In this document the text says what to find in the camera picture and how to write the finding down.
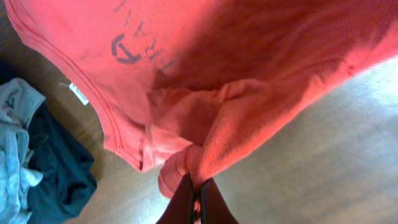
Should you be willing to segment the orange soccer t-shirt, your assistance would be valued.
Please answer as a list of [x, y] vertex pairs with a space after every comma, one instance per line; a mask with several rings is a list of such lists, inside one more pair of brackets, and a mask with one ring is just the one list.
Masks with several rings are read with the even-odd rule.
[[397, 54], [396, 0], [7, 0], [24, 45], [87, 97], [106, 149], [171, 197]]

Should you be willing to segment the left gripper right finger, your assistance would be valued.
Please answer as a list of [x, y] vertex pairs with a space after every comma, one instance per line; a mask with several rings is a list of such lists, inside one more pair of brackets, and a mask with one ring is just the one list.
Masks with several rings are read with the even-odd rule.
[[208, 179], [201, 186], [199, 202], [201, 224], [238, 224], [214, 179]]

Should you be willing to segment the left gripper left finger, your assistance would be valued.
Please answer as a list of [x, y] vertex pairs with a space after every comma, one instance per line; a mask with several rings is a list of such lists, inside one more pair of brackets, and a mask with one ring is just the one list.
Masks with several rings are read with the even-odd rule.
[[194, 224], [195, 192], [190, 176], [183, 176], [165, 212], [156, 224]]

